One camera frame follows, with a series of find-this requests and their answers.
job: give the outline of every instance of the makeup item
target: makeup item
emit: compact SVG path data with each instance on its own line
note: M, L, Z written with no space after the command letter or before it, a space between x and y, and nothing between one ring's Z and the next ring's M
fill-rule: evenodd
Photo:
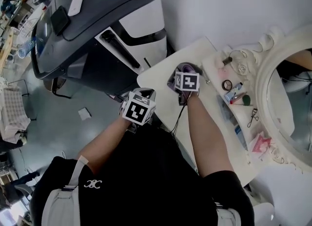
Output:
M231 83L230 80L225 80L222 82L222 89L224 91L229 91L232 89L232 87L233 87L233 84Z
M242 129L240 128L240 126L235 127L235 133L236 133L240 143L244 147L244 149L248 150L246 140L244 138L244 135L243 135L243 132L242 132Z
M252 111L252 119L251 121L248 123L247 127L250 128L252 126L252 122L253 122L253 119L255 119L256 121L259 120L259 117L258 116L255 116L257 114L257 111L258 109L257 108L254 108L253 111Z
M243 102L244 102L245 106L250 106L251 99L250 99L250 96L248 94L243 96Z
M223 60L222 62L224 64L224 66L226 66L226 65L230 64L232 61L233 61L233 58L229 56L225 60Z
M237 95L237 93L239 92L239 90L241 90L241 88L243 87L243 83L239 82L237 83L228 93L226 93L224 95L224 98L230 102L230 100Z
M246 92L235 95L235 96L230 100L230 104L231 104L231 105L234 104L236 101L238 101L240 98L242 98L245 94L246 94Z

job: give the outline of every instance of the wire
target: wire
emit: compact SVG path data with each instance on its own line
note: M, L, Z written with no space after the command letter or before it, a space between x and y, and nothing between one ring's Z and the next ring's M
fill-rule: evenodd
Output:
M25 81L25 79L20 79L20 80L16 80L16 81L12 81L12 82L9 82L8 83L8 85L10 85L10 84L12 84L12 83L15 83L15 82L18 82L18 81L21 81L21 80L23 80L24 81L24 83L25 83L25 86L26 86L26 91L27 91L27 95L29 95L29 92L28 92L28 87L27 87L27 84L26 84L26 81Z
M310 80L310 81L309 81L309 80L288 80L288 79L285 79L285 78L283 78L283 77L282 77L282 79L283 79L283 80L286 80L286 81L312 82L312 80Z
M177 127L179 125L179 120L181 118L182 112L183 112L183 110L184 110L184 108L185 108L185 106L187 104L187 101L188 101L189 97L191 96L191 94L192 94L192 92L190 92L189 95L187 96L187 99L186 99L186 101L185 101L185 103L184 103L184 105L183 105L183 107L182 107L182 109L180 111L180 114L179 114L179 116L178 116L178 118L176 120L175 127L170 132L172 137L173 137L173 139L175 140L176 144L178 144L177 141L176 141L176 137L175 136L176 136Z
M66 153L64 151L61 151L60 153L61 153L62 157L66 159Z
M22 159L23 159L23 163L24 163L24 171L26 171L25 159L24 159L23 153L21 153L21 149L20 149L20 148L19 148L19 151L20 151L21 157L22 157Z
M311 101L312 101L312 94L310 94L310 104L309 104L309 108L308 108L308 113L307 113L307 126L309 127L309 130L310 130L310 133L309 133L309 148L308 148L308 151L311 151L311 146L312 146L312 143L311 143L311 126L309 126L309 113L310 113L310 109L311 109Z
M296 78L298 79L301 79L301 80L309 80L309 81L312 81L312 79L305 79L305 78L301 78L301 77L298 77L298 76L295 76Z

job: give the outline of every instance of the person in background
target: person in background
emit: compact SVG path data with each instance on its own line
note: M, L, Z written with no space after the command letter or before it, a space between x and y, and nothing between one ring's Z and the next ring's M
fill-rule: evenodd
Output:
M15 6L11 3L12 1L17 2L18 0L3 0L2 5L0 7L1 10L1 15L0 19L2 18L3 15L6 15L7 17L11 18L14 11L15 11Z
M276 68L280 77L286 82L291 76L312 71L312 49L299 51L282 61Z
M15 189L15 185L26 184L38 176L40 176L40 173L37 170L21 177L20 179L13 180L12 182L4 185L0 185L0 210L10 208L12 204L16 203L24 196L21 191Z
M27 143L27 138L26 138L25 134L22 132L20 133L19 140L17 141L16 144L4 141L0 135L0 155L4 154L10 150L14 150L16 148L22 147L26 143Z

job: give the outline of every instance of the hand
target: hand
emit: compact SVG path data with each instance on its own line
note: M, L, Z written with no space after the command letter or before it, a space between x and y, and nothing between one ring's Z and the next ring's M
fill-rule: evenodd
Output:
M195 93L195 95L198 95L198 93L197 92L190 92L190 91L181 91L179 89L176 89L175 88L176 72L192 73L192 74L199 73L201 75L202 70L198 66L196 66L195 64L192 64L189 62L183 62L175 68L175 71L170 76L170 78L167 82L167 85L170 89L172 89L177 94L179 94L179 105L182 106L185 104L185 102L187 102L187 99L190 97L191 94Z

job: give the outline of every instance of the white remote control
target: white remote control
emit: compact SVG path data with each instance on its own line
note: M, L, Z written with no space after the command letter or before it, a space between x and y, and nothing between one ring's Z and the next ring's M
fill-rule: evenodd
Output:
M68 11L68 16L72 17L74 15L77 15L80 12L81 4L82 0L72 0Z

